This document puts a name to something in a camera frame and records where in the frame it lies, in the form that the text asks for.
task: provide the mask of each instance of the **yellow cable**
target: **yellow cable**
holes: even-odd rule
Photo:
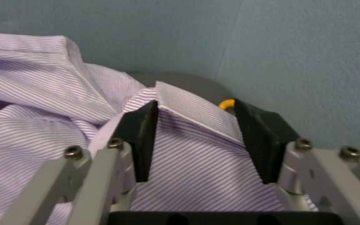
[[[225,101],[222,101],[219,105],[220,109],[226,110],[227,108],[234,108],[235,100],[234,99],[228,99]]]

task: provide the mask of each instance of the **gray backdrop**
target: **gray backdrop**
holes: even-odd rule
[[[360,0],[0,0],[0,32],[65,35],[84,61],[188,73],[360,148]]]

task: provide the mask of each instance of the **purple striped fabric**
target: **purple striped fabric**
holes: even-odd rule
[[[144,86],[84,64],[61,36],[0,34],[0,217],[40,165],[77,144],[94,156],[123,113],[158,100],[150,180],[132,210],[282,210],[245,151],[234,116],[179,88]],[[63,224],[58,204],[48,224]]]

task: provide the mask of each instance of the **bolt head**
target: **bolt head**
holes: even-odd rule
[[[123,140],[121,138],[112,138],[108,142],[108,149],[122,149],[123,148]]]
[[[350,146],[342,146],[339,151],[339,157],[348,162],[359,162],[360,150]]]
[[[82,149],[78,145],[72,145],[65,149],[64,151],[64,157],[70,158],[70,159],[80,159],[82,158]]]
[[[295,149],[298,151],[307,151],[313,148],[313,144],[309,139],[298,138],[295,141]]]

